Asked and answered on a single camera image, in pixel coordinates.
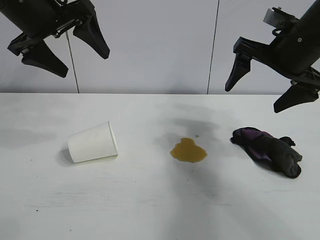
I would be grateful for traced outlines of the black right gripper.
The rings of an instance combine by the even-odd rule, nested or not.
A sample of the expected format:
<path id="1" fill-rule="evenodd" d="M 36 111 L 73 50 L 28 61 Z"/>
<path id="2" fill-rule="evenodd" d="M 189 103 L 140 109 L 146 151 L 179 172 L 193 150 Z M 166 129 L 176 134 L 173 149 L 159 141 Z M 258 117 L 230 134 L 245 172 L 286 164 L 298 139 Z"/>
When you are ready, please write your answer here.
<path id="1" fill-rule="evenodd" d="M 270 44 L 244 37 L 236 41 L 233 46 L 235 60 L 225 83 L 225 91 L 229 92 L 249 73 L 251 60 L 256 60 L 290 80 L 305 82 L 291 85 L 275 101 L 275 113 L 316 101 L 319 87 L 310 84 L 319 78 L 312 65 L 320 58 L 320 2 L 316 0 L 300 19 L 280 8 L 269 8 L 263 22 L 274 28 L 274 40 Z"/>

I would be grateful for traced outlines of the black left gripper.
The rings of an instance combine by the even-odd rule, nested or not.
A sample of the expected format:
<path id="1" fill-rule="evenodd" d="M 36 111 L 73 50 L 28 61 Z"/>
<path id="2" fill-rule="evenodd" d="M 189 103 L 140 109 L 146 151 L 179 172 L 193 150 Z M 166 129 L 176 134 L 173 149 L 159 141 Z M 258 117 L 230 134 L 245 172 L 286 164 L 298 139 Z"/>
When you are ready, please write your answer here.
<path id="1" fill-rule="evenodd" d="M 68 67 L 43 40 L 48 36 L 59 38 L 73 27 L 75 37 L 87 43 L 104 60 L 109 58 L 110 48 L 89 0 L 2 0 L 0 12 L 22 31 L 7 49 L 18 56 L 33 46 L 22 54 L 21 62 L 25 65 L 66 77 Z"/>

